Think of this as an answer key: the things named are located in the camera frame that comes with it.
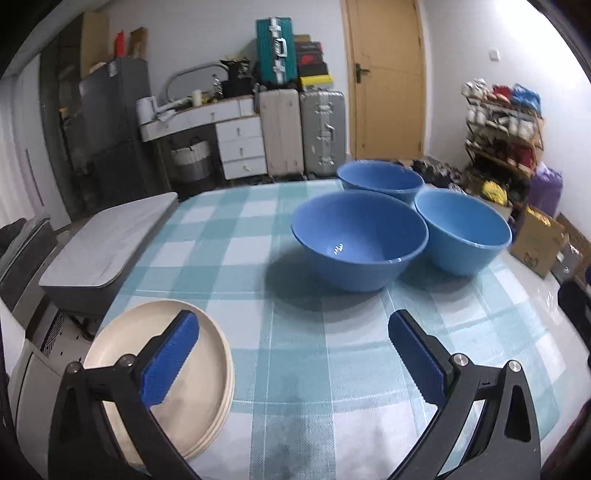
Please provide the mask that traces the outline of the cream plate stack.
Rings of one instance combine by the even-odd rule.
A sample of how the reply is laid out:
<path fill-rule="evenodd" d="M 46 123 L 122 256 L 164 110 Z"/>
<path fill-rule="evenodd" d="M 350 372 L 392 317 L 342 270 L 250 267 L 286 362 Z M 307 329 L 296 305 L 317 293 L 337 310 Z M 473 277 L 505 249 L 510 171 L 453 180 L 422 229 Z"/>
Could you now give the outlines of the cream plate stack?
<path fill-rule="evenodd" d="M 150 407 L 164 433 L 185 460 L 201 454 L 228 418 L 235 394 L 235 370 L 228 340 L 204 311 L 192 304 L 161 299 L 113 319 L 93 341 L 83 366 L 111 366 L 124 354 L 138 354 L 183 310 L 197 318 L 198 337 L 162 402 Z"/>

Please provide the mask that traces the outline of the blue bowl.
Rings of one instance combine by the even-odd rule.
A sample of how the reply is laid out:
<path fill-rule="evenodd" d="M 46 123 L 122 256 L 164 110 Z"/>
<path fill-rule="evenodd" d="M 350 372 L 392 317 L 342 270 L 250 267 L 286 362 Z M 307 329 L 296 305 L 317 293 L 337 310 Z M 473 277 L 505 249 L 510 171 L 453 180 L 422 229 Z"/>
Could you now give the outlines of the blue bowl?
<path fill-rule="evenodd" d="M 383 289 L 429 241 L 425 220 L 411 206 L 363 190 L 304 202 L 294 212 L 291 231 L 311 270 L 332 288 L 353 293 Z"/>
<path fill-rule="evenodd" d="M 339 167 L 337 176 L 345 189 L 367 190 L 397 198 L 412 205 L 425 186 L 414 170 L 382 160 L 359 160 Z"/>
<path fill-rule="evenodd" d="M 507 221 L 485 202 L 449 189 L 424 189 L 415 208 L 429 229 L 427 258 L 454 276 L 474 276 L 512 243 Z"/>

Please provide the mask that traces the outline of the blue bowl front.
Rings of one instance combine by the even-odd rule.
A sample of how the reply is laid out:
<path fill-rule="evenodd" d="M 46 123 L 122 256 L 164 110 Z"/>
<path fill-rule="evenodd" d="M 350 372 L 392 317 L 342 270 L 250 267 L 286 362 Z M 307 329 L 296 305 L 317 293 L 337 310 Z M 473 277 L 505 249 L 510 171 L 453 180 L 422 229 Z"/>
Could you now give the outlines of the blue bowl front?
<path fill-rule="evenodd" d="M 429 241 L 425 220 L 411 206 L 363 190 L 304 202 L 294 212 L 291 231 L 311 270 L 332 288 L 353 293 L 383 289 Z"/>

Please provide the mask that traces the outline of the blue bowl back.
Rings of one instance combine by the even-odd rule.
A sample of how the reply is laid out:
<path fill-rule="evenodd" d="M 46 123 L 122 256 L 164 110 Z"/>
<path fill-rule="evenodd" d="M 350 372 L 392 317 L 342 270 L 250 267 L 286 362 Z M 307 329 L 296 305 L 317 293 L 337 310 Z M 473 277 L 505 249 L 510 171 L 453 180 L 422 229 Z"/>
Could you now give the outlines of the blue bowl back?
<path fill-rule="evenodd" d="M 397 198 L 412 205 L 425 186 L 414 170 L 382 160 L 359 160 L 339 167 L 337 176 L 345 189 L 367 190 Z"/>

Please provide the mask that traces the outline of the grey side table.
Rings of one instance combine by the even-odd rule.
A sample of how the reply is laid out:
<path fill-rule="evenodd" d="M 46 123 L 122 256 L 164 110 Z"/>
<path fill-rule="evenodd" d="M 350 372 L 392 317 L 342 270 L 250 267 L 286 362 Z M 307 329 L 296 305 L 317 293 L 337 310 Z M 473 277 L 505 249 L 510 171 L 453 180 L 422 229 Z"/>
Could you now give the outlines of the grey side table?
<path fill-rule="evenodd" d="M 131 269 L 178 206 L 169 192 L 94 215 L 39 280 L 61 311 L 88 318 L 107 313 Z"/>

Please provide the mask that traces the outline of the teal checkered tablecloth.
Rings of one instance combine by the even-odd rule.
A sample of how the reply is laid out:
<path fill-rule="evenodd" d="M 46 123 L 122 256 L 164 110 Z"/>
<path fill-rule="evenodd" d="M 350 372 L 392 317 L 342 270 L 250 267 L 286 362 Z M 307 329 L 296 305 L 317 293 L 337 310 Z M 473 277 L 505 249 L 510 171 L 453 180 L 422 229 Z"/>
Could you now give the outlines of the teal checkered tablecloth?
<path fill-rule="evenodd" d="M 385 289 L 348 294 L 311 272 L 290 230 L 335 181 L 201 194 L 180 204 L 111 304 L 107 318 L 157 298 L 183 300 L 224 331 L 235 399 L 193 468 L 204 479 L 384 479 L 434 415 L 391 344 L 399 309 L 451 352 L 523 366 L 539 430 L 560 416 L 561 356 L 501 260 L 473 278 L 414 262 Z"/>

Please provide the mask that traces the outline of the purple bag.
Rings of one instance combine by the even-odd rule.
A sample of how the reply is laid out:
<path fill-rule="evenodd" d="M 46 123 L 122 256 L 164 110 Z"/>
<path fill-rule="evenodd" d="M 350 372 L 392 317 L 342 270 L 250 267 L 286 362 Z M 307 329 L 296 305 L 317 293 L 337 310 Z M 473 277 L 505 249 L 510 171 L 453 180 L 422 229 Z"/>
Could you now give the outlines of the purple bag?
<path fill-rule="evenodd" d="M 555 217 L 562 192 L 562 173 L 541 162 L 531 178 L 527 204 L 548 216 Z"/>

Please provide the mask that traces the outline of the dark grey refrigerator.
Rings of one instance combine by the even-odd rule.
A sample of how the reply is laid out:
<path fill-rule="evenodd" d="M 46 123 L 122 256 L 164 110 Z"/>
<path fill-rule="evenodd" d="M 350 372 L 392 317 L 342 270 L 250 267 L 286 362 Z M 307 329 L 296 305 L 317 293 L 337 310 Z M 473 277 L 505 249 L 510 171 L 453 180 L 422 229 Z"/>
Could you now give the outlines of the dark grey refrigerator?
<path fill-rule="evenodd" d="M 136 112 L 136 102 L 151 95 L 147 63 L 116 58 L 83 79 L 79 91 L 99 206 L 160 193 L 157 165 L 142 141 Z"/>

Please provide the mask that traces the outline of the woven laundry basket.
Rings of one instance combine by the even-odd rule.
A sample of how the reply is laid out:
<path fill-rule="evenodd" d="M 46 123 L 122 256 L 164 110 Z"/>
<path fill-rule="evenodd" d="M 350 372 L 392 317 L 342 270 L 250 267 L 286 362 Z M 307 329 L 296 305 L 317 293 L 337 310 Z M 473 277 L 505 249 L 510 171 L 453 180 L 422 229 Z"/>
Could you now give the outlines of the woven laundry basket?
<path fill-rule="evenodd" d="M 207 141 L 173 150 L 171 157 L 182 183 L 197 182 L 211 176 L 211 148 Z"/>

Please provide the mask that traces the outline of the wooden shoe rack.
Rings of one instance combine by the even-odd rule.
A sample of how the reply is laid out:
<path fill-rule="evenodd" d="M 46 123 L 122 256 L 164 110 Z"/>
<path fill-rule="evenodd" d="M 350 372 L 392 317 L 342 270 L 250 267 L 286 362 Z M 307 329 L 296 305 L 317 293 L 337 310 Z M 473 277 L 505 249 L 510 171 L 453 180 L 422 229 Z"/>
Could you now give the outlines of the wooden shoe rack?
<path fill-rule="evenodd" d="M 461 94 L 470 188 L 499 207 L 522 210 L 544 152 L 541 96 L 519 83 L 490 85 L 482 78 L 462 85 Z"/>

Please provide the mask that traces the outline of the white drawer desk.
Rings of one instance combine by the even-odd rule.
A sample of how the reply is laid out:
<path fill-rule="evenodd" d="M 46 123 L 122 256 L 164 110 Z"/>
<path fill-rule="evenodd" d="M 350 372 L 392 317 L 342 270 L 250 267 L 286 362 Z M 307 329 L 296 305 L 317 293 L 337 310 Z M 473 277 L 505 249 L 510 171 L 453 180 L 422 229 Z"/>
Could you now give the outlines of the white drawer desk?
<path fill-rule="evenodd" d="M 252 96 L 235 97 L 183 111 L 169 119 L 154 119 L 140 126 L 144 142 L 191 129 L 213 126 L 219 159 L 228 181 L 267 174 L 263 128 Z"/>

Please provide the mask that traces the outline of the beige suitcase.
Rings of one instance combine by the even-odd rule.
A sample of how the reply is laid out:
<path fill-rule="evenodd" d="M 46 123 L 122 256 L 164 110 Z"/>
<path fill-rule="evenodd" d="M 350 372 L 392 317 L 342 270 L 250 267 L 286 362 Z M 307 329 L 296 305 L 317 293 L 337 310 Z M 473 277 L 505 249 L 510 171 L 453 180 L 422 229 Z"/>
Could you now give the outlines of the beige suitcase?
<path fill-rule="evenodd" d="M 270 177 L 304 173 L 300 95 L 294 89 L 259 94 L 266 168 Z"/>

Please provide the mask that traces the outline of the wooden door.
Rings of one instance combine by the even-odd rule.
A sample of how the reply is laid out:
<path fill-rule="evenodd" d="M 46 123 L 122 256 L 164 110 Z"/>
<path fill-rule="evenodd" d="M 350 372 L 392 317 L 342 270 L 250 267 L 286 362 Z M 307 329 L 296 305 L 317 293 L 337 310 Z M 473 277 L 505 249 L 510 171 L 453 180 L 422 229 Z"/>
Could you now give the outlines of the wooden door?
<path fill-rule="evenodd" d="M 426 60 L 416 1 L 343 1 L 356 159 L 422 156 Z"/>

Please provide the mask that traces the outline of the stack of shoe boxes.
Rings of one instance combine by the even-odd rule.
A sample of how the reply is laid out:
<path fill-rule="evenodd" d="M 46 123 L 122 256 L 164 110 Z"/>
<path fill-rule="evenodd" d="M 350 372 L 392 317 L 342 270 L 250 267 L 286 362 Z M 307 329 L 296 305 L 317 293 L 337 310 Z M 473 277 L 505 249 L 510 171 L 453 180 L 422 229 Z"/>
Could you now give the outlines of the stack of shoe boxes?
<path fill-rule="evenodd" d="M 294 36 L 297 75 L 301 91 L 329 90 L 334 85 L 325 62 L 324 47 L 308 34 Z"/>

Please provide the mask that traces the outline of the teal suitcase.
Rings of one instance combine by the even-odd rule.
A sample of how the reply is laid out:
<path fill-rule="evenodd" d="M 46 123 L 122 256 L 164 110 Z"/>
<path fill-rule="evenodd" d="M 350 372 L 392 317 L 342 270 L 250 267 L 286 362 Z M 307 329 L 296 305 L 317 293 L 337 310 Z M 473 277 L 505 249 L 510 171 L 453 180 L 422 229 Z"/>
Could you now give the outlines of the teal suitcase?
<path fill-rule="evenodd" d="M 297 80 L 297 55 L 290 17 L 256 21 L 259 83 L 266 88 L 283 87 Z"/>

